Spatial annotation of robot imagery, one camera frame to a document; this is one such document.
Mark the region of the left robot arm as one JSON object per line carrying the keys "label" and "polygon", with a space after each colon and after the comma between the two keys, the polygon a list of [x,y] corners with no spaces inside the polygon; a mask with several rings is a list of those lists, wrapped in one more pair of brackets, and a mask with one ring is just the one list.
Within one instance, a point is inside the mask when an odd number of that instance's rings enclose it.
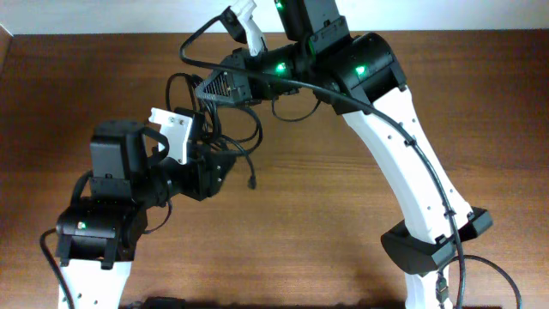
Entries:
{"label": "left robot arm", "polygon": [[235,158],[201,146],[190,162],[169,157],[168,138],[128,120],[106,121],[90,141],[93,167],[58,217],[55,264],[61,308],[116,308],[130,277],[147,212],[182,194],[217,194]]}

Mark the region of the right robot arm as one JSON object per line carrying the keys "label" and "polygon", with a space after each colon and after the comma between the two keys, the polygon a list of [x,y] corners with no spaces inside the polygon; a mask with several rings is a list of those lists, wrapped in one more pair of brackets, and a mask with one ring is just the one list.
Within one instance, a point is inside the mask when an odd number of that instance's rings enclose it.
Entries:
{"label": "right robot arm", "polygon": [[453,186],[423,131],[407,78],[389,43],[376,33],[351,35],[333,1],[275,3],[288,45],[271,50],[254,22],[256,4],[240,1],[217,15],[241,48],[200,90],[228,105],[275,101],[301,88],[331,105],[371,152],[403,219],[381,242],[405,275],[408,308],[460,308],[466,283],[449,296],[449,266],[465,268],[466,241],[492,225],[486,209]]}

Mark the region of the black base block left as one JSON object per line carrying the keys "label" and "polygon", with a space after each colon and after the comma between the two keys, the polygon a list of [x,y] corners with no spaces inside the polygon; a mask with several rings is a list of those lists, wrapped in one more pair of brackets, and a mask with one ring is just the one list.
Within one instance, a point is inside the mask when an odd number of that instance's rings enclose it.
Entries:
{"label": "black base block left", "polygon": [[134,301],[120,306],[120,309],[185,309],[184,299],[172,297],[149,297],[144,301]]}

